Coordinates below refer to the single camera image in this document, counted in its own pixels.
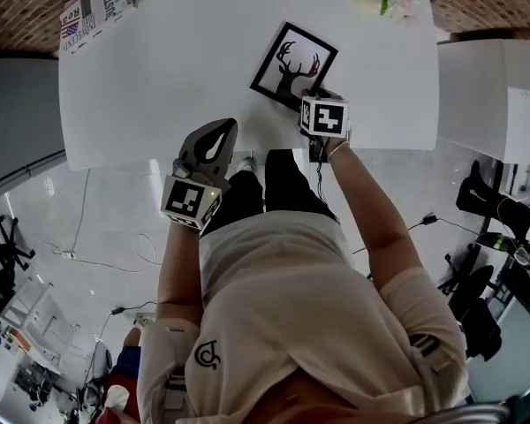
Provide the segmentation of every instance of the white floor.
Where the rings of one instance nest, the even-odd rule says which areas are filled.
[[[480,229],[482,218],[455,207],[458,187],[478,157],[473,151],[439,141],[431,152],[360,150],[358,154],[395,202],[407,225],[418,223],[434,211],[453,223],[474,231]],[[235,154],[232,164],[241,156]],[[265,155],[255,157],[258,163],[264,163]],[[296,157],[315,189],[315,166],[311,167],[302,153]],[[26,274],[39,274],[44,282],[53,283],[53,297],[64,316],[80,326],[62,366],[74,382],[84,380],[88,356],[95,346],[94,336],[99,335],[110,310],[155,299],[157,264],[163,257],[169,227],[169,220],[158,209],[164,175],[170,173],[171,166],[172,159],[168,159],[91,170],[74,250],[76,261],[54,254],[56,248],[46,242],[60,251],[71,250],[80,221],[85,170],[71,171],[65,163],[11,190],[7,198],[0,198],[0,215],[16,216],[26,244],[37,252]],[[363,247],[328,165],[322,167],[322,176],[322,190],[332,211],[339,216],[350,246],[353,250]],[[424,265],[437,283],[448,275],[444,255],[463,250],[474,240],[473,234],[444,222],[418,227],[412,235]],[[356,260],[357,269],[367,274],[367,254],[358,253]],[[153,311],[154,307],[143,310]],[[102,335],[114,359],[134,313],[110,318]]]

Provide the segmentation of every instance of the antlers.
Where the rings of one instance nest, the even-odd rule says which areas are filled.
[[[285,42],[279,51],[276,54],[276,59],[281,62],[281,64],[284,66],[279,66],[279,71],[282,74],[290,74],[294,75],[296,77],[313,77],[318,73],[318,68],[320,67],[320,58],[318,57],[318,54],[314,54],[314,60],[312,63],[312,66],[310,67],[310,71],[308,73],[300,72],[300,69],[302,68],[302,63],[299,64],[299,69],[296,72],[291,72],[291,69],[289,69],[289,66],[291,65],[291,61],[289,63],[284,62],[284,56],[287,53],[291,53],[291,45],[294,44],[296,41],[289,41]]]
[[[276,59],[279,60],[283,66],[284,66],[284,69],[283,69],[283,66],[279,66],[279,71],[281,71],[282,74],[284,74],[285,71],[288,71],[290,72],[291,70],[289,69],[289,66],[291,65],[291,61],[289,61],[289,64],[285,63],[283,58],[284,56],[287,54],[287,53],[290,53],[291,52],[291,45],[294,44],[296,41],[292,41],[292,42],[285,42],[282,46],[281,46],[281,49],[279,49],[278,53],[276,54]]]

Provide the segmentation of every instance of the white sneaker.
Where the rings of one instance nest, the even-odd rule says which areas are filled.
[[[133,327],[135,329],[144,329],[155,322],[153,313],[137,313],[133,318]]]
[[[255,160],[252,157],[246,157],[240,163],[238,163],[237,172],[250,171],[255,174]]]

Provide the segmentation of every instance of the black picture frame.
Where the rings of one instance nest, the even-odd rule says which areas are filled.
[[[263,78],[263,75],[265,75],[265,72],[269,68],[271,61],[273,61],[273,58],[275,57],[275,54],[277,53],[281,45],[281,42],[283,41],[287,33],[289,33],[289,31],[293,31],[294,33],[304,36],[308,40],[314,42],[315,44],[318,44],[320,47],[322,47],[323,49],[329,52],[328,59],[324,62],[324,65],[322,66],[320,72],[316,76],[314,84],[310,87],[310,90],[309,90],[310,95],[316,95],[316,93],[318,92],[318,89],[322,85],[324,78],[326,77],[326,74],[328,73],[329,68],[332,66],[334,59],[336,59],[337,49],[330,46],[327,42],[324,42],[318,39],[317,37],[311,35],[309,32],[306,32],[305,30],[298,28],[297,26],[294,26],[290,22],[284,23],[283,28],[281,28],[279,35],[275,39],[275,42],[273,42],[273,45],[271,46],[271,49],[269,50],[267,56],[265,57],[265,60],[263,60],[263,63],[261,64],[259,71],[255,75],[254,81],[252,81],[249,87],[252,90],[257,91],[258,93],[261,93],[262,95],[267,96],[269,99],[282,103],[289,109],[300,112],[300,103],[297,104],[295,102],[291,102],[289,99],[283,98],[281,95],[278,95],[277,93],[274,93],[273,91],[260,86],[260,82]]]

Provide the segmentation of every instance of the person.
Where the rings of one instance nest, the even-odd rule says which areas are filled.
[[[396,424],[456,404],[466,347],[444,296],[349,143],[329,139],[326,153],[373,283],[292,152],[270,151],[267,212],[243,168],[200,238],[170,226],[140,362],[142,423]]]
[[[103,410],[94,417],[96,424],[139,424],[137,384],[140,372],[141,332],[153,321],[152,314],[138,313],[126,335],[116,366],[103,381]]]

